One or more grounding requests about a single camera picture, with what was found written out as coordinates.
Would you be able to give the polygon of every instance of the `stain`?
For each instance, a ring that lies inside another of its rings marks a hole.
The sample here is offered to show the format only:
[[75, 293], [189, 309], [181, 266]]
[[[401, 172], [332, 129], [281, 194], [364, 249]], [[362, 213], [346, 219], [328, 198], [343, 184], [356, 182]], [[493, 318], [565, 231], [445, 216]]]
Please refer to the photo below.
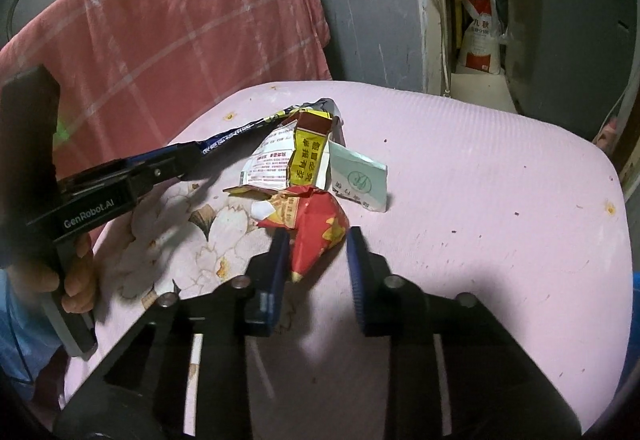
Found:
[[607, 200], [605, 202], [604, 207], [605, 207], [605, 210], [607, 211], [607, 213], [609, 213], [611, 216], [616, 214], [616, 206], [614, 204], [612, 204], [609, 200]]
[[274, 329], [278, 335], [289, 332], [293, 328], [293, 317], [296, 315], [297, 309], [290, 300], [283, 302], [283, 309], [280, 311], [280, 321]]
[[216, 218], [216, 211], [213, 210], [209, 204], [204, 205], [203, 207], [193, 211], [191, 216], [189, 216], [189, 221], [197, 226], [207, 241], [209, 241], [209, 231], [211, 230], [211, 225], [213, 224], [213, 220]]
[[152, 288], [151, 290], [149, 290], [149, 292], [142, 296], [140, 302], [142, 303], [144, 309], [148, 310], [149, 307], [156, 302], [156, 299], [158, 299], [158, 294], [156, 293], [156, 289]]
[[216, 270], [216, 276], [218, 276], [220, 279], [225, 279], [226, 276], [228, 276], [229, 274], [229, 262], [226, 260], [226, 258], [222, 258], [220, 260], [220, 268]]

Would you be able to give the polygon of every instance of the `screw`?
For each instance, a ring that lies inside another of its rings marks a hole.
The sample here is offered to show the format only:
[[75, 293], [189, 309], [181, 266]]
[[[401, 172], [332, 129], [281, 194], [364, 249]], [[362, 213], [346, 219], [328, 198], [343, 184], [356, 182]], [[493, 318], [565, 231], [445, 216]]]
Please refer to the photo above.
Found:
[[251, 278], [249, 276], [236, 276], [231, 280], [231, 286], [236, 290], [247, 288], [251, 285]]
[[156, 303], [159, 304], [162, 308], [169, 308], [169, 306], [173, 306], [178, 301], [178, 295], [175, 292], [166, 292], [162, 295], [158, 296], [156, 299]]
[[465, 308], [473, 308], [474, 306], [476, 306], [478, 298], [473, 294], [470, 294], [469, 292], [463, 292], [462, 294], [458, 294], [456, 296], [456, 301], [460, 306], [463, 306]]
[[387, 288], [395, 290], [404, 286], [404, 279], [396, 276], [396, 274], [392, 274], [391, 276], [385, 277], [384, 283]]

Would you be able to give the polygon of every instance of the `metal hook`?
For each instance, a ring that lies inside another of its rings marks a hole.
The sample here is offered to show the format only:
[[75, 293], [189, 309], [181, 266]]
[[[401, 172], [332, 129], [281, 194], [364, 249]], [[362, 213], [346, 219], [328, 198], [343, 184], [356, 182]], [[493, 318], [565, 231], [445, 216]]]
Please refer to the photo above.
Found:
[[14, 36], [13, 24], [14, 24], [14, 11], [18, 6], [20, 0], [14, 0], [9, 8], [9, 14], [6, 17], [6, 40], [9, 41]]

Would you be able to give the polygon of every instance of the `cloth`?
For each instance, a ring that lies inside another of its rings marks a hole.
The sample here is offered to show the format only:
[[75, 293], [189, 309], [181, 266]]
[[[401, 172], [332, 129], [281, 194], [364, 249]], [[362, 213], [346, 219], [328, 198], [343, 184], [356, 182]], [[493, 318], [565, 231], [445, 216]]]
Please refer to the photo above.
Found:
[[[388, 166], [386, 213], [340, 200], [370, 249], [428, 293], [476, 294], [586, 430], [616, 391], [631, 320], [625, 206], [607, 157], [530, 118], [342, 82], [242, 90], [175, 142], [320, 97], [340, 108], [346, 146]], [[238, 182], [260, 140], [214, 156], [197, 179], [158, 186], [107, 227], [96, 247], [104, 265], [98, 352], [88, 363], [71, 361], [67, 397], [156, 295], [174, 282], [183, 298], [209, 293], [268, 250], [269, 236], [248, 216], [252, 200], [222, 191]], [[200, 218], [191, 217], [196, 211]], [[256, 438], [383, 437], [388, 340], [359, 331], [344, 246], [286, 286], [276, 333], [247, 340], [247, 367]]]
[[640, 272], [634, 272], [634, 302], [631, 313], [631, 330], [629, 332], [629, 345], [626, 349], [625, 367], [620, 375], [618, 390], [628, 380], [629, 375], [640, 360]]
[[[14, 380], [18, 394], [24, 400], [31, 400], [34, 391], [31, 382], [35, 382], [40, 370], [62, 343], [44, 314], [21, 305], [8, 283], [6, 271], [0, 270], [0, 365], [7, 376], [20, 380]], [[29, 372], [18, 354], [15, 341], [20, 345]]]
[[[62, 178], [164, 146], [245, 86], [329, 80], [328, 41], [320, 0], [57, 0], [0, 50], [0, 80], [42, 63], [60, 84]], [[33, 376], [55, 350], [37, 336]]]

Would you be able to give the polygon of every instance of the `pink cushion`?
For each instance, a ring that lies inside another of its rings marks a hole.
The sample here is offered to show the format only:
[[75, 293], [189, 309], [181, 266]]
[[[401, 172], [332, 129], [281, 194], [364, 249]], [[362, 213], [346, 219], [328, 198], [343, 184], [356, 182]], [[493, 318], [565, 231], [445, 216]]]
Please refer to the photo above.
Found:
[[[452, 99], [358, 83], [292, 82], [242, 90], [204, 113], [176, 142], [203, 139], [294, 103], [334, 99], [349, 148], [388, 165], [390, 208], [341, 201], [373, 251], [426, 292], [473, 292], [572, 406], [587, 429], [612, 399], [631, 318], [631, 251], [616, 173], [595, 146], [565, 130]], [[103, 233], [99, 351], [74, 359], [71, 395], [144, 311], [149, 290], [215, 289], [268, 248], [227, 197], [246, 142], [201, 181], [156, 189], [132, 218]], [[209, 239], [188, 222], [209, 204]], [[281, 327], [248, 340], [257, 438], [382, 438], [388, 342], [356, 326], [345, 248], [288, 286]]]

